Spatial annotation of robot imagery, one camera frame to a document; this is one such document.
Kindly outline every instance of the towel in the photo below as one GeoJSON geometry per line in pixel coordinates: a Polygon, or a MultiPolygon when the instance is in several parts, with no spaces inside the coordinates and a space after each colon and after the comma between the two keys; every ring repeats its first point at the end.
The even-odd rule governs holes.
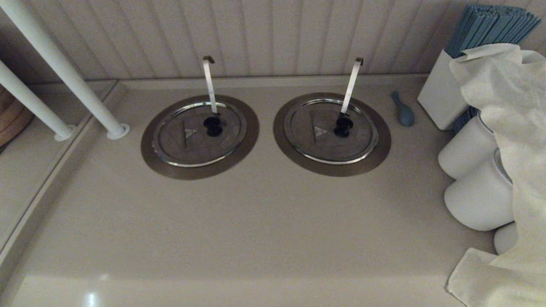
{"type": "Polygon", "coordinates": [[[465,50],[450,68],[466,102],[482,111],[513,181],[519,239],[495,256],[469,249],[447,291],[469,307],[546,306],[546,58],[518,45],[465,50]]]}

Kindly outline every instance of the white rod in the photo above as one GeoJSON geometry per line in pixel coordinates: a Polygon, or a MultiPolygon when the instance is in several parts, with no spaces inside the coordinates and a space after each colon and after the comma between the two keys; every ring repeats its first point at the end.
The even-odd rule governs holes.
{"type": "Polygon", "coordinates": [[[0,0],[0,7],[61,80],[108,130],[108,137],[117,139],[127,134],[128,126],[121,125],[102,104],[25,5],[20,0],[0,0]]]}
{"type": "Polygon", "coordinates": [[[51,128],[57,134],[56,140],[63,141],[70,138],[74,128],[69,127],[53,113],[2,61],[0,61],[0,84],[51,128]]]}
{"type": "Polygon", "coordinates": [[[210,56],[203,58],[203,70],[205,71],[206,87],[209,89],[210,106],[214,114],[218,114],[216,107],[216,97],[214,96],[214,88],[212,87],[212,77],[210,75],[209,63],[214,64],[214,60],[210,56]]]}
{"type": "Polygon", "coordinates": [[[351,72],[351,78],[349,79],[349,85],[347,86],[347,92],[345,93],[345,99],[343,100],[343,106],[341,107],[341,112],[345,114],[347,108],[349,108],[349,101],[351,100],[351,95],[353,94],[354,83],[357,81],[358,70],[362,65],[363,59],[358,57],[353,65],[353,71],[351,72]]]}

